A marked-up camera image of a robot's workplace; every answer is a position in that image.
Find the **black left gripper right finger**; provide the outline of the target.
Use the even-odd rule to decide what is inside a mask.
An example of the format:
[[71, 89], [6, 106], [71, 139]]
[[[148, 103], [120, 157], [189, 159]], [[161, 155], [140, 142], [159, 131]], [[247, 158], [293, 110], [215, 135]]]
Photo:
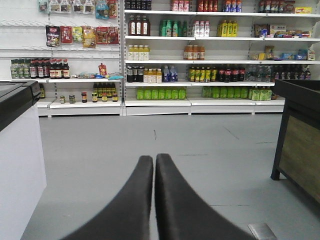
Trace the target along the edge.
[[209, 206], [182, 176], [171, 156], [155, 165], [155, 212], [160, 240], [252, 240]]

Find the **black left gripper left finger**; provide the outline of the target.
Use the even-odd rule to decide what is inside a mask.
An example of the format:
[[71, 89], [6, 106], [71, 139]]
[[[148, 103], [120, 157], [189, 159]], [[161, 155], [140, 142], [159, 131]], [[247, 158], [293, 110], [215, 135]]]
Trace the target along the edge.
[[148, 240], [153, 190], [153, 158], [138, 162], [117, 195], [87, 223], [64, 240]]

